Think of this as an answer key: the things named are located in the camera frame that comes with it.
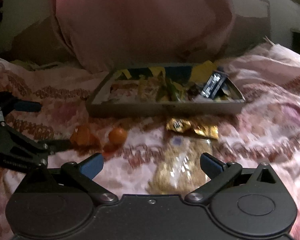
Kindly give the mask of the large pink pillow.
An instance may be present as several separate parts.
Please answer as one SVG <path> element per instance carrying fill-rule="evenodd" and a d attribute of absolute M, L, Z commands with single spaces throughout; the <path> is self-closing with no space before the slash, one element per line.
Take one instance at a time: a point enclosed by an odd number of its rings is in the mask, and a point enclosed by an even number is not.
<path fill-rule="evenodd" d="M 55 32 L 97 73 L 138 63 L 201 63 L 225 51 L 232 0 L 51 0 Z"/>

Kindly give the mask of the green snack stick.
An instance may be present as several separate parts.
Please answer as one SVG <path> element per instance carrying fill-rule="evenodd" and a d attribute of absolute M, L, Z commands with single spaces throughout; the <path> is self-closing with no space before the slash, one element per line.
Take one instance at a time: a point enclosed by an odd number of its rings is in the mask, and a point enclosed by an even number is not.
<path fill-rule="evenodd" d="M 167 92 L 171 101 L 181 101 L 181 91 L 173 84 L 171 79 L 166 79 Z"/>

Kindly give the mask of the dark blue sachet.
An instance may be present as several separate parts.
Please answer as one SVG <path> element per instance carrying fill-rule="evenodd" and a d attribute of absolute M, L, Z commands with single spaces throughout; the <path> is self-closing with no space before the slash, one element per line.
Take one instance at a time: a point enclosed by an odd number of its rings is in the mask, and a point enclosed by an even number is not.
<path fill-rule="evenodd" d="M 227 77 L 224 72 L 214 71 L 201 90 L 200 95 L 213 100 Z"/>

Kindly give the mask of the gold foil snack wrapper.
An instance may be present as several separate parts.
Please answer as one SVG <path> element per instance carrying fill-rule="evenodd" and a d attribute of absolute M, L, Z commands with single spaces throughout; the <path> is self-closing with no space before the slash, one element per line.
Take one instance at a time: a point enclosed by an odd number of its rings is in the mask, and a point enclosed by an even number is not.
<path fill-rule="evenodd" d="M 166 129 L 180 134 L 196 134 L 203 138 L 215 140 L 219 138 L 218 126 L 205 124 L 202 121 L 171 118 L 166 124 Z"/>

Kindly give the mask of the orange tangerine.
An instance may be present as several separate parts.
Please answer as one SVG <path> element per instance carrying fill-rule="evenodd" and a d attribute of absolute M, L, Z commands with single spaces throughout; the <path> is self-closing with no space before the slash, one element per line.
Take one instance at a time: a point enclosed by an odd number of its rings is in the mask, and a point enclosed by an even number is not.
<path fill-rule="evenodd" d="M 70 142 L 74 148 L 93 146 L 95 144 L 95 136 L 88 125 L 80 125 L 72 133 Z"/>
<path fill-rule="evenodd" d="M 116 127 L 109 132 L 108 139 L 114 145 L 122 145 L 125 143 L 127 136 L 128 132 L 125 129 Z"/>

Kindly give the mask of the grey tray yellow lining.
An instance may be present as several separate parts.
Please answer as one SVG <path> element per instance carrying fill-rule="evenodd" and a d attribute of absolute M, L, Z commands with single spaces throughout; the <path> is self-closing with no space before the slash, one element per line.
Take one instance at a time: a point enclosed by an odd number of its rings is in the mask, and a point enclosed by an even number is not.
<path fill-rule="evenodd" d="M 86 103 L 91 117 L 125 118 L 140 116 L 193 116 L 202 114 L 238 114 L 245 105 L 245 98 L 228 77 L 212 100 L 200 95 L 201 90 L 214 71 L 224 72 L 211 61 L 203 63 L 140 64 L 110 72 L 96 87 Z M 149 77 L 165 81 L 165 95 L 158 102 L 118 103 L 108 101 L 110 86 L 116 81 L 139 81 Z M 181 91 L 181 101 L 171 101 L 166 79 L 171 79 Z"/>

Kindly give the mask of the white noodle food pouch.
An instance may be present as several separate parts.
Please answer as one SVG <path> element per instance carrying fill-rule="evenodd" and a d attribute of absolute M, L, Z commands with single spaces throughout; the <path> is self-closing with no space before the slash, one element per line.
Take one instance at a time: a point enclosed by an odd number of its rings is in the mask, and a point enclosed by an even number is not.
<path fill-rule="evenodd" d="M 118 103 L 133 102 L 138 97 L 138 81 L 116 81 L 110 86 L 108 101 Z"/>

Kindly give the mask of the clear nut snack packet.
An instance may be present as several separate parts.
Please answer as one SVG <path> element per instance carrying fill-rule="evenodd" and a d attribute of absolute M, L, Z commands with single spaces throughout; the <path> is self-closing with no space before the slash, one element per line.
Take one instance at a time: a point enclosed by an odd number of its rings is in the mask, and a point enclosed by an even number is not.
<path fill-rule="evenodd" d="M 138 100 L 141 102 L 158 102 L 165 95 L 165 81 L 158 77 L 140 79 Z"/>

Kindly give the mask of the brown headboard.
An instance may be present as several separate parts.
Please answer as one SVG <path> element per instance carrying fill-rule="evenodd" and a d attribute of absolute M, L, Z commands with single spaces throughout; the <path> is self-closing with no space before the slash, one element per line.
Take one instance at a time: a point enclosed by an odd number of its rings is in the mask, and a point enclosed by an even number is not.
<path fill-rule="evenodd" d="M 51 16 L 32 24 L 14 37 L 10 55 L 12 59 L 30 61 L 39 66 L 75 59 L 57 37 Z"/>

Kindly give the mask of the puffed rice cake packet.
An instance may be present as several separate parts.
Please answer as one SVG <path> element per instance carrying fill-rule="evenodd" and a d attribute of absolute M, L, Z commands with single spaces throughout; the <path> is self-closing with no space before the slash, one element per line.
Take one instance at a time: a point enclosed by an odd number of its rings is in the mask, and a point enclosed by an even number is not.
<path fill-rule="evenodd" d="M 148 182 L 148 193 L 185 196 L 204 185 L 209 178 L 200 167 L 203 153 L 212 153 L 209 139 L 172 137 L 164 152 L 164 160 L 157 165 Z"/>

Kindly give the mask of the floral pink bedsheet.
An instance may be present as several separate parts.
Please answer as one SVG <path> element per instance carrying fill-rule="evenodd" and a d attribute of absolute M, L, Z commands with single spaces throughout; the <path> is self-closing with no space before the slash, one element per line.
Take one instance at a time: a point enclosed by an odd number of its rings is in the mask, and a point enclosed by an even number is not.
<path fill-rule="evenodd" d="M 247 103 L 236 116 L 203 117 L 218 125 L 213 153 L 222 161 L 246 167 L 271 163 L 298 206 L 291 233 L 300 239 L 300 56 L 281 45 L 265 43 L 219 64 Z M 106 159 L 95 181 L 118 196 L 144 194 L 164 159 L 165 119 L 90 118 L 85 101 L 104 77 L 104 73 L 90 74 L 69 64 L 31 72 L 0 59 L 0 92 L 43 106 L 39 113 L 12 112 L 6 121 L 34 140 L 69 139 L 76 126 L 84 125 L 106 142 L 113 127 L 125 128 L 129 132 L 125 145 Z"/>

